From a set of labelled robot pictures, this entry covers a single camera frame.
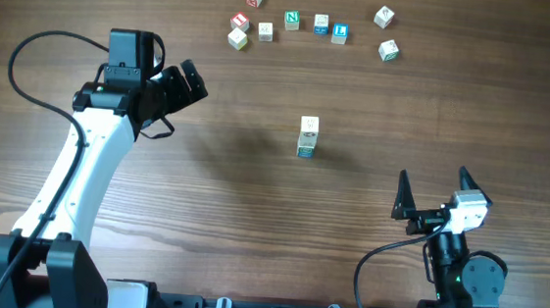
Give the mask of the wooden block soccer ball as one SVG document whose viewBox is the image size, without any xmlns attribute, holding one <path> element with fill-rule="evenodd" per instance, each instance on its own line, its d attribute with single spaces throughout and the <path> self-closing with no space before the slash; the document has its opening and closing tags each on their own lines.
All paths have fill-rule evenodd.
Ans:
<svg viewBox="0 0 550 308">
<path fill-rule="evenodd" d="M 317 134 L 320 130 L 320 120 L 318 117 L 303 116 L 301 118 L 301 133 Z"/>
</svg>

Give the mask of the wooden block blue side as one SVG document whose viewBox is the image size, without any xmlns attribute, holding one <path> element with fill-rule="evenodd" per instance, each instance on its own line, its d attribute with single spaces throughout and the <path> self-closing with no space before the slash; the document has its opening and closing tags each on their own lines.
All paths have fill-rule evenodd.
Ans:
<svg viewBox="0 0 550 308">
<path fill-rule="evenodd" d="M 314 147 L 300 146 L 297 148 L 297 157 L 312 159 L 315 155 Z"/>
</svg>

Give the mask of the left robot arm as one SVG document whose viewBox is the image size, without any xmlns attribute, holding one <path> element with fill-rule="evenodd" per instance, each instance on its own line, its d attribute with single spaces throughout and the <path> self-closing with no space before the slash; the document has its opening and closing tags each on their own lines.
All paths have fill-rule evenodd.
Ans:
<svg viewBox="0 0 550 308">
<path fill-rule="evenodd" d="M 72 100 L 51 104 L 70 133 L 33 203 L 0 233 L 0 308 L 169 308 L 152 282 L 104 280 L 89 253 L 114 172 L 155 122 L 208 94 L 190 60 L 167 66 L 162 38 L 114 28 L 107 62 Z"/>
</svg>

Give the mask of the wooden block Z side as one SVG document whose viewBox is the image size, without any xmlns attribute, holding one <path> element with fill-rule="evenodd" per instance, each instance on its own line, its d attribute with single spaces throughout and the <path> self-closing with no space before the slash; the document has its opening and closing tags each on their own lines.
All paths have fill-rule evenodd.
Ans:
<svg viewBox="0 0 550 308">
<path fill-rule="evenodd" d="M 297 142 L 298 147 L 314 148 L 318 140 L 316 132 L 301 131 Z"/>
</svg>

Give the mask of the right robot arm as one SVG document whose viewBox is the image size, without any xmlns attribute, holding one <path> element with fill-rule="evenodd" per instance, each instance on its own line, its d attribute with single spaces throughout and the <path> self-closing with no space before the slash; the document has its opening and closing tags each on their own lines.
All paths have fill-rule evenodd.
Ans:
<svg viewBox="0 0 550 308">
<path fill-rule="evenodd" d="M 425 275 L 436 292 L 435 299 L 422 300 L 417 308 L 499 308 L 508 276 L 506 263 L 489 251 L 471 251 L 466 240 L 466 232 L 484 224 L 492 201 L 464 167 L 459 182 L 447 203 L 419 210 L 407 172 L 399 174 L 391 218 L 406 221 L 408 235 L 427 237 Z"/>
</svg>

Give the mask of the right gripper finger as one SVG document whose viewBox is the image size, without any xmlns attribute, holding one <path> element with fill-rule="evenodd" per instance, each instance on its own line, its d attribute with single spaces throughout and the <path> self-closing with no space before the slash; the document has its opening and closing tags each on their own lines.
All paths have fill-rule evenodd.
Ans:
<svg viewBox="0 0 550 308">
<path fill-rule="evenodd" d="M 413 198 L 408 173 L 403 169 L 399 173 L 397 195 L 391 211 L 391 218 L 394 220 L 415 220 L 417 218 L 417 207 Z"/>
<path fill-rule="evenodd" d="M 471 174 L 465 166 L 462 166 L 459 170 L 459 182 L 461 190 L 478 190 L 485 198 L 487 206 L 492 206 L 492 200 L 489 196 L 480 188 L 480 186 L 474 181 Z"/>
</svg>

